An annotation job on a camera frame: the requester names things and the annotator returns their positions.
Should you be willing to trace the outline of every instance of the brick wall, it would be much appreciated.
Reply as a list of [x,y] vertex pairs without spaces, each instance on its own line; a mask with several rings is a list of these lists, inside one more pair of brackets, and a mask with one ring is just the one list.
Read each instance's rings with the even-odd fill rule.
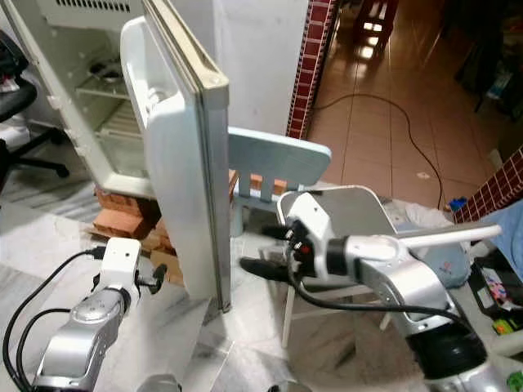
[[454,213],[456,223],[477,221],[523,197],[523,147]]
[[309,0],[298,59],[293,98],[288,115],[287,136],[306,138],[312,101],[320,78],[321,64],[327,51],[327,37],[339,0]]

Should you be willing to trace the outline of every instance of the black cable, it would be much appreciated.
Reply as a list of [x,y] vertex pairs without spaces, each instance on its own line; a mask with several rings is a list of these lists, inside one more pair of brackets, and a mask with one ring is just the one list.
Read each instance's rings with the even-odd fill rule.
[[353,311],[365,311],[365,312],[395,312],[395,313],[419,313],[419,314],[433,314],[437,316],[446,317],[452,321],[463,325],[466,329],[474,332],[471,325],[462,317],[456,314],[450,313],[446,310],[427,308],[425,306],[413,306],[413,305],[370,305],[370,304],[347,304],[341,302],[330,302],[323,301],[310,295],[296,280],[296,276],[293,271],[293,263],[291,260],[287,263],[288,280],[294,287],[294,290],[303,298],[305,301],[312,305],[319,306],[320,308],[334,309],[334,310],[353,310]]
[[25,341],[27,340],[27,336],[29,335],[29,331],[33,327],[33,325],[40,319],[42,316],[45,316],[46,314],[50,313],[69,313],[71,309],[66,308],[52,308],[44,310],[37,315],[35,315],[32,319],[29,320],[27,325],[25,326],[24,331],[22,332],[22,336],[20,337],[20,342],[18,343],[18,349],[16,350],[16,371],[18,371],[18,376],[20,378],[21,383],[24,385],[26,390],[31,390],[31,384],[29,383],[27,376],[25,375],[24,371],[24,364],[22,363],[22,357],[24,353],[24,345]]
[[49,275],[49,277],[46,280],[44,280],[42,284],[40,284],[40,286],[38,286],[31,294],[29,294],[27,298],[25,298],[21,305],[15,310],[15,313],[12,315],[11,320],[9,320],[9,323],[6,327],[6,332],[3,337],[2,359],[7,370],[7,374],[13,380],[18,390],[20,390],[21,392],[30,392],[30,390],[26,389],[26,387],[22,383],[19,374],[13,367],[11,358],[9,358],[9,340],[11,339],[13,327],[15,326],[15,322],[20,316],[20,313],[22,313],[24,307],[27,306],[27,304],[30,303],[31,300],[35,298],[45,288],[45,286],[48,285],[49,282],[52,281],[55,278],[55,276],[57,276],[58,273],[60,273],[60,271],[62,271],[71,261],[82,255],[92,255],[96,259],[101,259],[104,255],[104,251],[105,247],[95,247],[93,249],[81,251],[72,255],[69,259],[64,261],[57,269],[55,269],[54,272],[51,275]]
[[437,171],[436,167],[434,166],[432,161],[428,158],[428,156],[426,156],[425,153],[421,151],[421,149],[418,147],[418,145],[414,141],[414,139],[412,137],[412,133],[410,131],[410,117],[407,114],[407,112],[405,111],[405,109],[403,109],[401,106],[399,106],[396,102],[394,102],[392,100],[389,100],[387,98],[383,98],[381,96],[375,96],[373,94],[367,94],[367,93],[364,93],[364,92],[355,92],[355,93],[351,93],[351,94],[345,94],[344,96],[340,96],[336,100],[333,100],[332,102],[329,102],[326,105],[314,107],[313,110],[316,111],[316,110],[327,109],[330,106],[333,106],[333,105],[337,104],[341,100],[345,100],[347,98],[352,98],[354,96],[366,96],[368,98],[374,98],[375,100],[381,100],[383,102],[387,102],[389,105],[394,106],[395,108],[397,108],[405,116],[405,119],[407,120],[407,131],[409,133],[410,143],[412,143],[414,148],[422,155],[422,157],[428,162],[428,164],[431,165],[431,168],[434,171],[434,173],[436,174],[436,177],[437,177],[438,182],[440,184],[440,196],[438,197],[438,205],[436,207],[436,208],[439,209],[440,205],[441,205],[441,199],[443,197],[443,184],[441,183],[440,173]]

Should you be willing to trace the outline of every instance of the refrigerator door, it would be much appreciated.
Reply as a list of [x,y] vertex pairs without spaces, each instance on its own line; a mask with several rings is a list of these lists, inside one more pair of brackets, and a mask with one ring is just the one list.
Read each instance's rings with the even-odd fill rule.
[[123,74],[145,165],[192,297],[230,306],[228,79],[169,0],[123,26]]

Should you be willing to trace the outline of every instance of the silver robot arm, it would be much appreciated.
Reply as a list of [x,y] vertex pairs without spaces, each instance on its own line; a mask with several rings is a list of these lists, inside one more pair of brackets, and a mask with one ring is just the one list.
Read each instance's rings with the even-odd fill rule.
[[162,284],[165,266],[153,278],[136,269],[141,244],[135,239],[111,238],[93,293],[76,305],[69,321],[51,338],[33,382],[36,391],[93,391],[105,352],[118,337],[123,319],[140,298],[138,286],[152,293]]
[[[328,214],[310,194],[296,199],[289,210],[288,223],[293,227],[287,234],[292,239],[291,249],[299,252],[303,243],[311,245],[314,271],[319,278],[347,275],[372,288],[384,305],[422,306],[458,317],[464,316],[452,296],[411,249],[483,239],[501,232],[497,225],[457,225],[397,237],[334,238]],[[430,390],[507,390],[470,326],[438,314],[396,311],[391,312],[391,317],[414,352]]]

